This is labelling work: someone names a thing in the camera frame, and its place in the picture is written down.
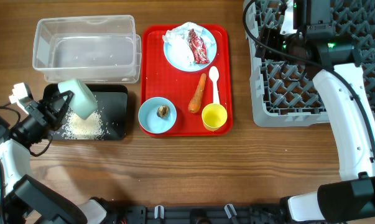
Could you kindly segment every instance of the white tissue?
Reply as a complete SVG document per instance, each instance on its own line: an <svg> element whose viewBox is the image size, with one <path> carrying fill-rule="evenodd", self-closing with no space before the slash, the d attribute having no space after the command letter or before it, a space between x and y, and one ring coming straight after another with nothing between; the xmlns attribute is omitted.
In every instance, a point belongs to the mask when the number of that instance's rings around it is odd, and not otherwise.
<svg viewBox="0 0 375 224"><path fill-rule="evenodd" d="M169 43L171 48L171 57L178 61L183 66L190 66L194 63L194 55L188 44L188 32L194 29L197 36L201 37L208 49L214 42L207 36L202 35L203 27L193 22L186 22L185 24L168 30L162 39L165 43Z"/></svg>

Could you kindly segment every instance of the white cup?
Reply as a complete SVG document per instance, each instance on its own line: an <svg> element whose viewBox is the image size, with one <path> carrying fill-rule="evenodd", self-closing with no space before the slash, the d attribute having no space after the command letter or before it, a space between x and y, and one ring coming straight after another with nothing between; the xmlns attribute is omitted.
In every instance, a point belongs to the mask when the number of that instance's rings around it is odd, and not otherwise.
<svg viewBox="0 0 375 224"><path fill-rule="evenodd" d="M57 84L60 93L68 90L74 93L71 99L70 108L81 119L88 118L97 108L98 102L89 88L79 79L72 79Z"/></svg>

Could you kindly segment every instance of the green light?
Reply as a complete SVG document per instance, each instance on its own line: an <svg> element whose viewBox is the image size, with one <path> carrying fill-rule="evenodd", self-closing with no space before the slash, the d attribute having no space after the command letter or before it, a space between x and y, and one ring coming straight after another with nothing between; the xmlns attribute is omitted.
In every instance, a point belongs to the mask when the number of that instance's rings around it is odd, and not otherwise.
<svg viewBox="0 0 375 224"><path fill-rule="evenodd" d="M333 48L335 46L334 43L328 43L328 48Z"/></svg>

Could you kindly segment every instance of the white spoon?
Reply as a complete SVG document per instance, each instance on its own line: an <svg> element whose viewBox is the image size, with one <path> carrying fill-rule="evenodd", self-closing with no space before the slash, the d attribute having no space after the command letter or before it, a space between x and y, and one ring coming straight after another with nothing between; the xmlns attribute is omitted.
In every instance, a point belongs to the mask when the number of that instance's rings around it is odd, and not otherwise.
<svg viewBox="0 0 375 224"><path fill-rule="evenodd" d="M210 69L210 79L212 80L213 84L213 103L220 104L218 93L219 71L215 66L212 66Z"/></svg>

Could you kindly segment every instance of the black cutting board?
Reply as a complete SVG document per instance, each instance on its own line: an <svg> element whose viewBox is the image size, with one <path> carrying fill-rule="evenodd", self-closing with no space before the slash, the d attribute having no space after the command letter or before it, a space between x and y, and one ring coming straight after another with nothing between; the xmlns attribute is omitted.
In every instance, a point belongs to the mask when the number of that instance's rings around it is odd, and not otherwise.
<svg viewBox="0 0 375 224"><path fill-rule="evenodd" d="M103 122L101 129L104 134L97 140L122 140L126 131L126 111L127 111L127 88L123 85L89 85L98 102L97 113ZM57 84L49 84L44 90L44 98L58 93ZM49 132L53 140L67 140L65 130L60 128L57 131Z"/></svg>

